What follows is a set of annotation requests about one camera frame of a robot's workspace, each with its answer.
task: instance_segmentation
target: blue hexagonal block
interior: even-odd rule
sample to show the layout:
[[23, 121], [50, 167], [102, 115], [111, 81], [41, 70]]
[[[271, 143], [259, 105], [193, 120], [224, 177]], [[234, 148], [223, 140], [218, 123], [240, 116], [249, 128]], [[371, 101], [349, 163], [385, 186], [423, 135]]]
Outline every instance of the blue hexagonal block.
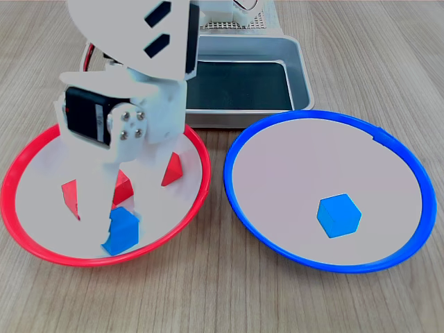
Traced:
[[322, 199], [318, 208], [318, 221], [329, 238], [356, 232], [361, 212], [347, 194]]

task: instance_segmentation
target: metal tray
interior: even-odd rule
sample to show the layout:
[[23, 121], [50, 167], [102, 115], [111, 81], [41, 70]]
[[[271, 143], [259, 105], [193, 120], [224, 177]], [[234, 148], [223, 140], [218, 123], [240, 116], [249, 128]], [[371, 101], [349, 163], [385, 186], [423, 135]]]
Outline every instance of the metal tray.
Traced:
[[188, 82], [191, 127], [246, 128], [271, 114], [313, 108], [300, 46], [291, 37], [201, 35], [198, 61], [198, 75]]

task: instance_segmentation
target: perforated metal grate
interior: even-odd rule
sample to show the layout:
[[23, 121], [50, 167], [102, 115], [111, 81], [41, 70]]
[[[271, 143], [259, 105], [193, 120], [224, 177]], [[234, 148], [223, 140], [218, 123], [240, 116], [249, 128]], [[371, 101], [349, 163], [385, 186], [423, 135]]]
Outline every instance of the perforated metal grate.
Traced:
[[212, 30], [212, 29], [265, 29], [266, 22], [264, 17], [264, 12], [260, 12], [256, 16], [254, 22], [251, 22], [248, 26], [240, 26], [238, 23], [234, 22], [224, 22], [224, 23], [209, 23], [206, 26], [201, 26], [202, 30]]

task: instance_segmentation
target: blue cube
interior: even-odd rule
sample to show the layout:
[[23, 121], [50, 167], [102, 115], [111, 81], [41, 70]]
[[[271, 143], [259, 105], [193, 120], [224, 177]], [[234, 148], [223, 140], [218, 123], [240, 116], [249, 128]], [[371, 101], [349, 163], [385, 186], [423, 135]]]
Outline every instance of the blue cube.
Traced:
[[356, 232], [362, 214], [347, 194], [322, 199], [318, 208], [318, 221], [329, 238]]
[[110, 214], [110, 237], [102, 245], [110, 255], [118, 255], [139, 243], [139, 219], [123, 207]]

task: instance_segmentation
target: red cable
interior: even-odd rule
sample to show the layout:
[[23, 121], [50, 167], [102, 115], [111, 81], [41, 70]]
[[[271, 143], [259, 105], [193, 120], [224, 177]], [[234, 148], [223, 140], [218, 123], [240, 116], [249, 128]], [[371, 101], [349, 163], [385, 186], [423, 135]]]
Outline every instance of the red cable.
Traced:
[[85, 61], [83, 62], [83, 71], [88, 71], [89, 63], [91, 62], [92, 54], [95, 50], [95, 46], [93, 44], [89, 44], [88, 52], [85, 56]]

